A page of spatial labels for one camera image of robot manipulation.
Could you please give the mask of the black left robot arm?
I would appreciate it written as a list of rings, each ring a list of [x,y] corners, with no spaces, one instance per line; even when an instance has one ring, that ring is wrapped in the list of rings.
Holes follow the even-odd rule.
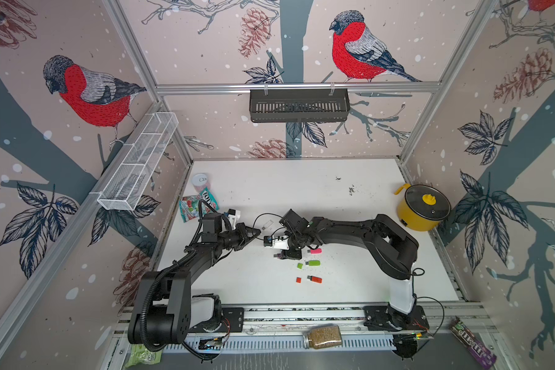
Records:
[[[192,320],[192,283],[214,267],[224,251],[240,251],[260,235],[259,229],[244,223],[233,227],[224,214],[205,214],[185,256],[141,278],[128,326],[129,343],[151,352],[183,343],[197,324]]]

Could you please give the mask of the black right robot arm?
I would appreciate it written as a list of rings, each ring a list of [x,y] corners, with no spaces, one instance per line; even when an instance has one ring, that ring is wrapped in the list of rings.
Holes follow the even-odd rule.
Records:
[[[416,307],[413,266],[419,242],[385,214],[364,221],[339,221],[324,217],[306,220],[293,210],[280,219],[288,237],[288,250],[345,245],[367,250],[381,271],[389,277],[389,300],[386,328],[408,328]]]

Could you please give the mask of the clear usb drive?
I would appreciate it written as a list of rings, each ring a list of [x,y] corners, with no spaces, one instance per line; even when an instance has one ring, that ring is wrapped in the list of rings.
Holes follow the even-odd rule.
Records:
[[[273,230],[274,222],[272,220],[268,220],[265,224],[262,225],[261,230],[263,232],[268,232]]]

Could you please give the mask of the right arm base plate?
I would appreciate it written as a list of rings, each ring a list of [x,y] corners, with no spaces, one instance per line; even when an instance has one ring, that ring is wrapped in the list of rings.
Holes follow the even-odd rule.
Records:
[[[403,314],[389,305],[369,305],[363,308],[364,325],[369,331],[428,331],[425,311],[420,305],[414,305],[412,311]]]

